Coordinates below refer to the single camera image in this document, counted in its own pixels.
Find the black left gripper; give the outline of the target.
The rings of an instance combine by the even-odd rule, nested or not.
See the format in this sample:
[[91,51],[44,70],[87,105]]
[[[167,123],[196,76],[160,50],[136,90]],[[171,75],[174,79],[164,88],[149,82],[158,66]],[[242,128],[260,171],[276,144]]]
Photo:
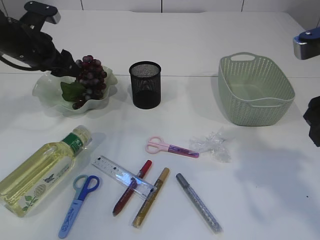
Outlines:
[[55,77],[78,77],[81,68],[67,50],[59,52],[48,34],[0,13],[0,61],[23,71],[51,71]]

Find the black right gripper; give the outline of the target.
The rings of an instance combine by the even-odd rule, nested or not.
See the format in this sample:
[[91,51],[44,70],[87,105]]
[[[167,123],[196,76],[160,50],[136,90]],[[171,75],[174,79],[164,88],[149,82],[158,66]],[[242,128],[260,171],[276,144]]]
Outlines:
[[308,108],[303,115],[309,125],[309,137],[313,143],[320,146],[320,96],[314,97],[308,103]]

